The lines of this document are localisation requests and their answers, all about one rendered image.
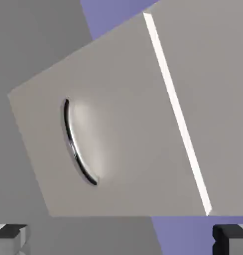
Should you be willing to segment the grey drawer front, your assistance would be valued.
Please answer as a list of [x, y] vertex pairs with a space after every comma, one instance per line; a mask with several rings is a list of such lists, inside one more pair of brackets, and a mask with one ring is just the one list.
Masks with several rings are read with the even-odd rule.
[[[205, 215], [142, 14], [8, 98], [51, 216]], [[97, 186], [69, 146], [66, 98], [76, 144]]]

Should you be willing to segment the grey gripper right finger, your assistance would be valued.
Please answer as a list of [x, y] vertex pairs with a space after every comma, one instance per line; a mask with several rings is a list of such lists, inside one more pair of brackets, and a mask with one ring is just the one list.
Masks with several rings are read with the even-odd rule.
[[212, 255], [243, 255], [243, 224], [216, 224]]

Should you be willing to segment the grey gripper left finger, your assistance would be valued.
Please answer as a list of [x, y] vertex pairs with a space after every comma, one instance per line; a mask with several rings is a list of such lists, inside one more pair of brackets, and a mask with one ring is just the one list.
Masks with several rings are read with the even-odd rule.
[[0, 224], [0, 255], [25, 255], [26, 224]]

